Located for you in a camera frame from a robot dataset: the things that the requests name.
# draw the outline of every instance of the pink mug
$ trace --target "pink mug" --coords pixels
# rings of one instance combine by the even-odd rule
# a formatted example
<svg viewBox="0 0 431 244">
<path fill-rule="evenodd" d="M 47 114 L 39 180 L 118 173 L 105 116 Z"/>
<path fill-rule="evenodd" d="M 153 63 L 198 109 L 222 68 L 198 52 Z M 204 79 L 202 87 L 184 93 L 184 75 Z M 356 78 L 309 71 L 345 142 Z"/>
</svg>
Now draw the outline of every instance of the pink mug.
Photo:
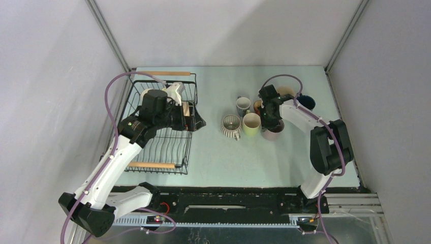
<svg viewBox="0 0 431 244">
<path fill-rule="evenodd" d="M 280 121 L 280 125 L 275 127 L 274 129 L 265 129 L 262 130 L 262 137 L 268 141 L 275 141 L 279 137 L 280 133 L 284 130 L 284 123 Z"/>
</svg>

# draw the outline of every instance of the mug handle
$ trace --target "mug handle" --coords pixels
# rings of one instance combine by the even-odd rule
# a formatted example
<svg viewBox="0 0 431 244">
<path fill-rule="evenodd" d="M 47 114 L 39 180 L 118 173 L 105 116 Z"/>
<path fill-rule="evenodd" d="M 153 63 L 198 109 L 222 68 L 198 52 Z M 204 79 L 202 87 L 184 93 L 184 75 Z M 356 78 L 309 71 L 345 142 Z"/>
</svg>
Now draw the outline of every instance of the mug handle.
<svg viewBox="0 0 431 244">
<path fill-rule="evenodd" d="M 239 140 L 241 139 L 241 135 L 240 135 L 237 131 L 235 131 L 235 132 L 233 133 L 233 135 L 235 136 L 235 140 L 236 140 L 236 141 L 239 141 Z"/>
</svg>

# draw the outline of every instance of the yellow-green mug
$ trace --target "yellow-green mug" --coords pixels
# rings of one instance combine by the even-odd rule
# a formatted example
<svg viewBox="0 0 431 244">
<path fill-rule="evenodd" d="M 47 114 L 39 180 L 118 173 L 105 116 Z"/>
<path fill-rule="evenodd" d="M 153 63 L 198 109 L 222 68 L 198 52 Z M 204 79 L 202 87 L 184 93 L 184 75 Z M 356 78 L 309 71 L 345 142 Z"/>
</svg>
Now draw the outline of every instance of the yellow-green mug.
<svg viewBox="0 0 431 244">
<path fill-rule="evenodd" d="M 242 119 L 242 128 L 248 136 L 256 136 L 260 131 L 260 116 L 247 110 Z"/>
</svg>

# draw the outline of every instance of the wooden handle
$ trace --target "wooden handle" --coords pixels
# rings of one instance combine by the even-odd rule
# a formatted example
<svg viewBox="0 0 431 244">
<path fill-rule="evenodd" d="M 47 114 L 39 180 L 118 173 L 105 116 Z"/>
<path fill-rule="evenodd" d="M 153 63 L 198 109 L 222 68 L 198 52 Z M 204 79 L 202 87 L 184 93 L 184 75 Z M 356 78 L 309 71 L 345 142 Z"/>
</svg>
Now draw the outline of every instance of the wooden handle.
<svg viewBox="0 0 431 244">
<path fill-rule="evenodd" d="M 151 163 L 151 162 L 130 162 L 129 167 L 175 169 L 175 164 Z"/>
<path fill-rule="evenodd" d="M 189 71 L 142 71 L 150 75 L 190 76 Z"/>
</svg>

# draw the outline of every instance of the white wall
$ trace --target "white wall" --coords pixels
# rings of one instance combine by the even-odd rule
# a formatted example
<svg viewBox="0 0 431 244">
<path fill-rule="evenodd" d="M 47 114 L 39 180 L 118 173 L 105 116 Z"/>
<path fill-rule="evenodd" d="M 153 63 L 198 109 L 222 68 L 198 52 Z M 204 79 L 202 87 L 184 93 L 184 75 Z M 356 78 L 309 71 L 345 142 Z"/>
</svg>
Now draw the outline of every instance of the white wall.
<svg viewBox="0 0 431 244">
<path fill-rule="evenodd" d="M 0 242 L 58 243 L 57 200 L 103 151 L 104 89 L 121 68 L 85 1 L 1 6 Z"/>
<path fill-rule="evenodd" d="M 371 1 L 331 72 L 395 243 L 431 243 L 431 2 Z"/>
<path fill-rule="evenodd" d="M 360 0 L 98 1 L 131 67 L 326 65 Z"/>
</svg>

